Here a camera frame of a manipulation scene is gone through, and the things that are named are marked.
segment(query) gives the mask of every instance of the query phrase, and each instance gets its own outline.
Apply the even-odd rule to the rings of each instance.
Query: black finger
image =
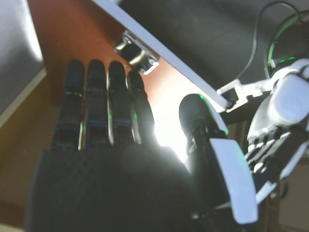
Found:
[[[137,71],[131,71],[127,79],[132,93],[141,141],[142,143],[154,143],[156,141],[154,116],[147,99],[143,80]]]
[[[100,60],[89,63],[86,92],[85,147],[109,145],[106,74]]]
[[[120,62],[113,61],[108,70],[109,125],[111,143],[133,143],[131,107],[126,88],[126,73]]]
[[[71,60],[66,69],[58,123],[52,151],[77,151],[80,146],[82,105],[84,94],[84,66]]]

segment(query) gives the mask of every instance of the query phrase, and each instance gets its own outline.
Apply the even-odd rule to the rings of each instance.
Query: gray surface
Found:
[[[0,114],[43,67],[26,0],[0,0]]]
[[[169,64],[175,67],[180,73],[187,77],[192,83],[197,85],[210,99],[216,102],[220,107],[225,108],[227,101],[217,94],[207,82],[189,68],[181,59],[174,55],[158,39],[150,34],[145,28],[125,13],[118,5],[109,0],[93,0],[98,6],[114,17],[124,27],[136,35],[147,46],[152,48],[157,54],[163,57]]]
[[[121,7],[214,88],[220,88],[247,64],[255,19],[274,0],[123,0]],[[287,0],[309,10],[308,0]],[[263,15],[257,57],[243,84],[265,79],[263,58],[279,24],[294,14],[275,5]]]

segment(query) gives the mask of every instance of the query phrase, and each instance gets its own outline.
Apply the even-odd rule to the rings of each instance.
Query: back of robotic hand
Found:
[[[137,72],[119,62],[68,63],[51,151],[41,153],[27,207],[28,232],[199,231],[185,166],[155,139]]]

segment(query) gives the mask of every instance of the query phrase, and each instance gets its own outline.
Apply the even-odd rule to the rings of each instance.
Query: black cable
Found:
[[[305,23],[304,21],[302,21],[301,19],[301,16],[300,16],[300,12],[298,11],[298,9],[296,7],[294,7],[292,4],[288,3],[288,2],[285,2],[285,1],[274,1],[274,2],[271,2],[269,4],[267,4],[266,6],[263,7],[263,9],[260,11],[256,21],[255,21],[255,25],[254,25],[254,31],[253,31],[253,45],[252,45],[252,52],[251,52],[251,56],[250,56],[250,59],[247,63],[247,65],[245,66],[245,68],[238,74],[238,76],[236,77],[236,79],[239,79],[246,71],[247,69],[250,67],[250,65],[252,64],[254,58],[255,58],[255,55],[256,55],[256,48],[257,48],[257,39],[258,39],[258,29],[259,29],[259,24],[260,24],[260,21],[261,21],[261,18],[262,18],[262,15],[263,13],[265,12],[265,10],[267,10],[269,7],[273,6],[273,5],[277,5],[277,4],[280,4],[280,5],[284,5],[290,9],[292,9],[293,11],[295,11],[297,17],[298,17],[298,21],[300,23]],[[269,77],[269,74],[268,74],[268,70],[265,69],[265,74],[266,76]]]

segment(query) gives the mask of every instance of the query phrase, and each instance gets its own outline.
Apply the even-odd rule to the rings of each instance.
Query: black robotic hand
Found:
[[[119,62],[106,75],[92,60],[85,89],[83,64],[72,60],[52,148],[33,178],[26,231],[191,231],[190,176],[156,142],[140,75],[126,77]]]

